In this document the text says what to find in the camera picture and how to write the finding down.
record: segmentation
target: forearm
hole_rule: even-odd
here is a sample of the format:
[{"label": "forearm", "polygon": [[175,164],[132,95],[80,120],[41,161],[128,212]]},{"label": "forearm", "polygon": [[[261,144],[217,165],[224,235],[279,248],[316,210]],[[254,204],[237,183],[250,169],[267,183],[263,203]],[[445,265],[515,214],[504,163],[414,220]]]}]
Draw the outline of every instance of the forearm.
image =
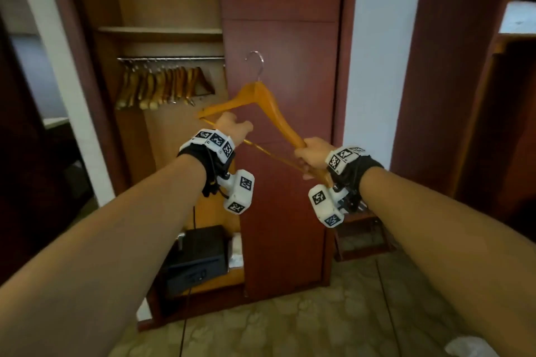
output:
[{"label": "forearm", "polygon": [[536,246],[437,192],[371,168],[360,193],[434,286],[501,357],[536,347]]},{"label": "forearm", "polygon": [[106,355],[205,183],[184,155],[59,237],[0,288],[0,355]]}]

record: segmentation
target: floor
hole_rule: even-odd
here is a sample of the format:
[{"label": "floor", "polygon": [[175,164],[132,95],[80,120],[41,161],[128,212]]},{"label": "floor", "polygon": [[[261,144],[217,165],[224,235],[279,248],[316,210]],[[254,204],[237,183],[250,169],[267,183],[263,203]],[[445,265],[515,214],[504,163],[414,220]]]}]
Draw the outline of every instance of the floor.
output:
[{"label": "floor", "polygon": [[[378,261],[403,356],[442,356],[475,335],[402,252],[333,263],[331,286],[188,320],[184,357],[397,357]],[[128,327],[109,357],[178,356],[183,322]]]}]

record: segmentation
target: wrist strap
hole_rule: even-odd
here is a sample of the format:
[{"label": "wrist strap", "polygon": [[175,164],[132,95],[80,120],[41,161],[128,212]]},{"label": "wrist strap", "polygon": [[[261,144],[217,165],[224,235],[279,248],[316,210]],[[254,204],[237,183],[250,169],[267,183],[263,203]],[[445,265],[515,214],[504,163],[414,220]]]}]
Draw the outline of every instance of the wrist strap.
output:
[{"label": "wrist strap", "polygon": [[353,197],[352,202],[356,204],[361,201],[359,184],[365,172],[372,167],[383,168],[378,161],[367,155],[365,150],[355,146],[331,151],[325,162],[333,182],[345,187]]},{"label": "wrist strap", "polygon": [[178,155],[189,154],[203,164],[206,171],[206,183],[203,196],[215,194],[220,185],[217,177],[227,174],[235,156],[235,145],[231,137],[220,130],[201,129],[197,134],[181,145]]}]

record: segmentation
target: red wooden door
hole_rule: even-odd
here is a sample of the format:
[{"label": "red wooden door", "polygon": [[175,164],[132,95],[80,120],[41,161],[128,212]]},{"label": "red wooden door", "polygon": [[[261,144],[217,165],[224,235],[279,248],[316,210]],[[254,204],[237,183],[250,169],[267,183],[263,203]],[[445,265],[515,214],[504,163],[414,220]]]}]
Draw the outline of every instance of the red wooden door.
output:
[{"label": "red wooden door", "polygon": [[[340,0],[221,0],[230,96],[261,80],[288,123],[302,137],[331,138]],[[280,156],[293,148],[256,107],[236,110],[253,122],[251,140]],[[256,178],[251,208],[241,216],[246,290],[254,299],[288,293],[323,279],[326,232],[312,211],[299,172],[250,147],[239,149],[238,168]]]}]

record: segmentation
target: hanger hook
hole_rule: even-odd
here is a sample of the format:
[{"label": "hanger hook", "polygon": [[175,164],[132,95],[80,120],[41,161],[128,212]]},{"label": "hanger hook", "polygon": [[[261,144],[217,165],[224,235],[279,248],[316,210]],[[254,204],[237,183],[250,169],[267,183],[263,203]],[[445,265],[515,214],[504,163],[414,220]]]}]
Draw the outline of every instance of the hanger hook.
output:
[{"label": "hanger hook", "polygon": [[247,61],[248,58],[251,57],[252,54],[256,54],[260,59],[260,68],[257,74],[257,80],[260,81],[260,75],[263,73],[263,70],[264,70],[264,58],[258,51],[250,51],[248,55],[245,56],[245,60]]}]

